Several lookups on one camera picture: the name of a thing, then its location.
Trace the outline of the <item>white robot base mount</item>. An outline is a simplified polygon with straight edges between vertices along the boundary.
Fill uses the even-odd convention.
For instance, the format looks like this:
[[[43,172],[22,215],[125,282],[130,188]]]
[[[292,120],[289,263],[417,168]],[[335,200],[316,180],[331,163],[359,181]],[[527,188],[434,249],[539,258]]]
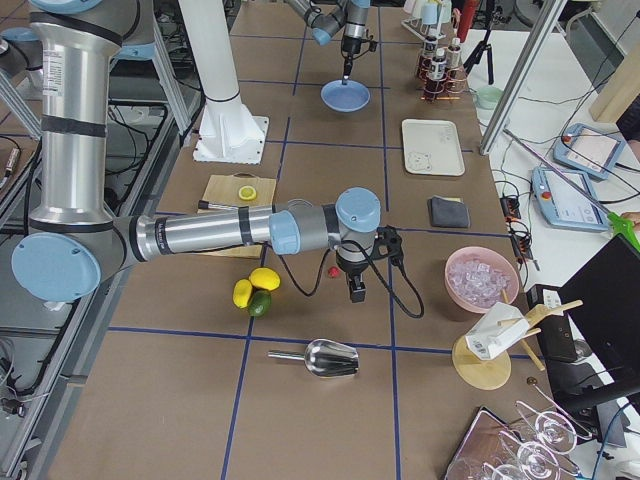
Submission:
[[[223,3],[183,0],[179,6],[205,97],[194,159],[260,163],[269,119],[252,115],[241,99]]]

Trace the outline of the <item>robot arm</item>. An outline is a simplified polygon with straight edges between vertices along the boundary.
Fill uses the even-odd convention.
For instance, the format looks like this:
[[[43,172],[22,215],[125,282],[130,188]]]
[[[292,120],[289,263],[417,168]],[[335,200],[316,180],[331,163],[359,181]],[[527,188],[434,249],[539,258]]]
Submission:
[[[323,13],[314,1],[287,0],[286,4],[304,20],[313,39],[321,46],[342,31],[343,85],[351,78],[354,62],[366,53],[376,51],[378,42],[367,28],[370,1],[335,1],[335,7],[329,13]]]
[[[381,207],[353,187],[335,204],[295,200],[192,216],[116,218],[104,204],[109,64],[130,37],[154,26],[143,1],[29,1],[30,25],[43,45],[42,190],[28,214],[28,235],[11,266],[35,297],[74,302],[136,262],[179,253],[268,244],[276,255],[335,251],[352,302],[364,300],[362,272],[379,244]],[[326,44],[344,29],[340,87],[367,38],[370,1],[336,1],[323,14],[311,1],[287,1]],[[240,96],[223,1],[179,1],[206,99],[197,161],[258,164],[267,117],[254,117]]]

